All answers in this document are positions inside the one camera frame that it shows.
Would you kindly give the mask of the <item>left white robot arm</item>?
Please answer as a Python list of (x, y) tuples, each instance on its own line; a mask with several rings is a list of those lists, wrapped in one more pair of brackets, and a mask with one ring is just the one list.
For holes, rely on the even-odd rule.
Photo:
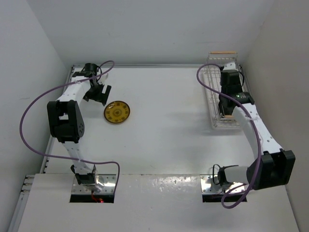
[(70, 85), (56, 100), (47, 104), (50, 133), (63, 144), (70, 158), (73, 158), (72, 172), (77, 183), (92, 193), (99, 193), (103, 184), (99, 182), (94, 164), (83, 161), (79, 140), (85, 132), (84, 120), (80, 111), (80, 103), (93, 100), (106, 105), (111, 86), (105, 86), (106, 78), (82, 81), (96, 76), (101, 68), (94, 63), (87, 63), (84, 68), (72, 75)]

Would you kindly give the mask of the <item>yellow patterned plate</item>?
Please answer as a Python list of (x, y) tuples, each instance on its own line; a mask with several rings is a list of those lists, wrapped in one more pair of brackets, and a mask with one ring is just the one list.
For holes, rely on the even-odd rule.
[(130, 116), (130, 107), (124, 101), (113, 101), (104, 109), (103, 116), (111, 124), (117, 125), (125, 122)]

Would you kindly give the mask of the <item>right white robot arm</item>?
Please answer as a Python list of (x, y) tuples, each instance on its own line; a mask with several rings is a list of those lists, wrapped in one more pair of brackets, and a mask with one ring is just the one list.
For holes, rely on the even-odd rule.
[(219, 108), (230, 114), (242, 127), (253, 150), (254, 162), (246, 166), (221, 167), (219, 185), (232, 182), (252, 184), (254, 190), (288, 184), (295, 163), (291, 150), (284, 150), (273, 138), (257, 112), (253, 97), (244, 92), (239, 71), (222, 70)]

